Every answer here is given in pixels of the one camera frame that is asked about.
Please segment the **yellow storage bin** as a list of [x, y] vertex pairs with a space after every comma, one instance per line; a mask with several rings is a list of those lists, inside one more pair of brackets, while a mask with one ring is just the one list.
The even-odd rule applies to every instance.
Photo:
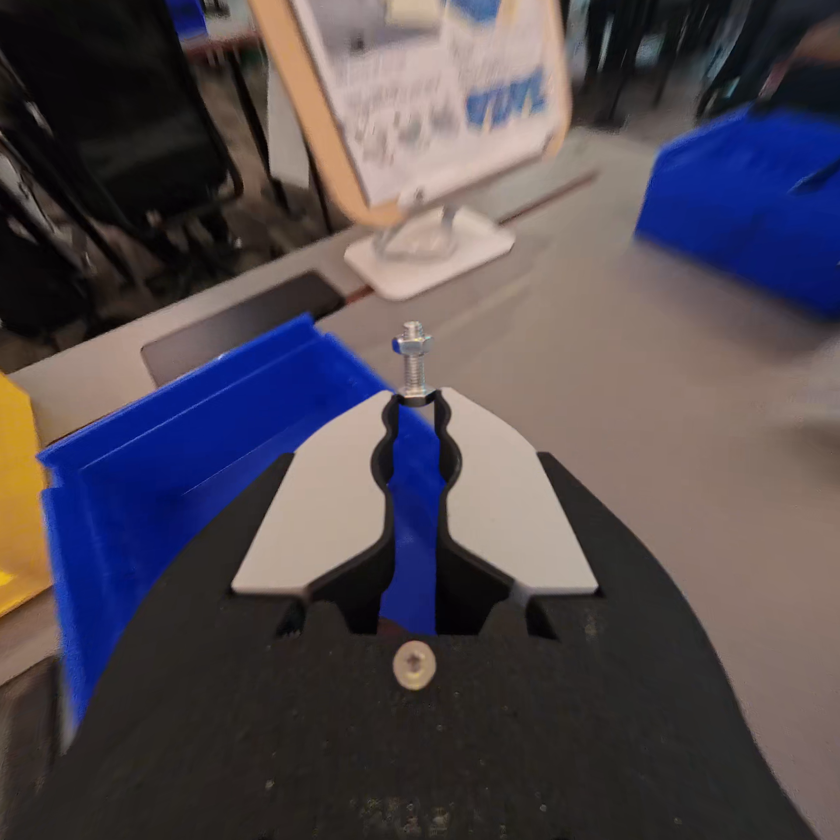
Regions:
[[47, 487], [38, 461], [28, 395], [1, 375], [1, 616], [50, 588], [49, 553], [40, 495]]

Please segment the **white document stand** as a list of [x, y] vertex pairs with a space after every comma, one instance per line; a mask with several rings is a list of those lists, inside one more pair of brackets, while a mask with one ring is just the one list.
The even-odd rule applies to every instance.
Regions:
[[361, 238], [343, 258], [376, 296], [399, 302], [509, 255], [515, 243], [488, 216], [448, 203]]

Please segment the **black office chair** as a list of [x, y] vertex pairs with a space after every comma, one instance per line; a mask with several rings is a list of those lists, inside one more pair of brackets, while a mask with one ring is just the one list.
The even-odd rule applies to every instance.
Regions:
[[3, 127], [40, 184], [157, 258], [174, 299], [234, 276], [241, 174], [166, 2], [1, 2]]

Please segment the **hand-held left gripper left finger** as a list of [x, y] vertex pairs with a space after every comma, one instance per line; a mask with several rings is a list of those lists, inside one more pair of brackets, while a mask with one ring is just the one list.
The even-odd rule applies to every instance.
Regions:
[[389, 482], [400, 402], [380, 391], [292, 455], [233, 580], [237, 595], [331, 602], [349, 628], [377, 628], [396, 566]]

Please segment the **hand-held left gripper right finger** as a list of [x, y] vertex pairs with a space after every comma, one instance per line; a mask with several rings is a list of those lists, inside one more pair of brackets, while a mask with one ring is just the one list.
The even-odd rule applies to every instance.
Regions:
[[436, 624], [484, 624], [496, 604], [599, 592], [538, 450], [457, 391], [434, 399]]

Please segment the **dark flat tablet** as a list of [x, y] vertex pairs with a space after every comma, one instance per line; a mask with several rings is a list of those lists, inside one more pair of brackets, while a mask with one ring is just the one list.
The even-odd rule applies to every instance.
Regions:
[[167, 385], [293, 319], [318, 321], [344, 305], [345, 297], [309, 270], [145, 344], [141, 358], [154, 384]]

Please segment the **silver bolt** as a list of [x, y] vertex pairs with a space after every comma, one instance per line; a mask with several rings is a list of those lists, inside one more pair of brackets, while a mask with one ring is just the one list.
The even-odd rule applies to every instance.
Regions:
[[426, 384], [425, 356], [420, 358], [403, 358], [405, 398], [419, 399], [426, 397], [429, 389]]

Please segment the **blue divided storage bin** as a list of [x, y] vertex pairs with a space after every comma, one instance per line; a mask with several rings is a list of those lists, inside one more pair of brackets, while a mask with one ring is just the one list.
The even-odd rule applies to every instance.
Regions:
[[635, 235], [838, 320], [838, 155], [837, 120], [732, 112], [659, 149]]

